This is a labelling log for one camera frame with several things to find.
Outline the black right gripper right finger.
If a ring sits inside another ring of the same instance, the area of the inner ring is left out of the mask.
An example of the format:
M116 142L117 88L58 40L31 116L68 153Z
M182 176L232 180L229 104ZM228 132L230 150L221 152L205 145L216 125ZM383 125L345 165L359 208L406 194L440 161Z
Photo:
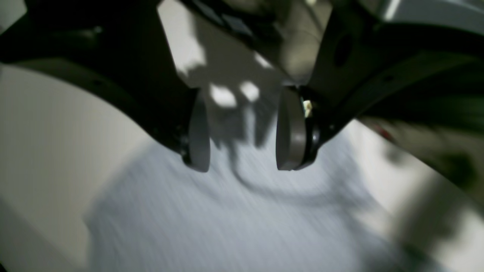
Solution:
M332 0L308 82L285 87L276 163L311 165L353 119L483 132L482 0Z

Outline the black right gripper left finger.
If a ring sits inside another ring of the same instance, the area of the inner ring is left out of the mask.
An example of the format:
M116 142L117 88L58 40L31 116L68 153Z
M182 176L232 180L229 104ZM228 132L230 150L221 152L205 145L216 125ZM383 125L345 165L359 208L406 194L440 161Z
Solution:
M210 140L199 88L183 82L160 0L26 0L1 34L1 62L75 85L121 110L185 165L207 172Z

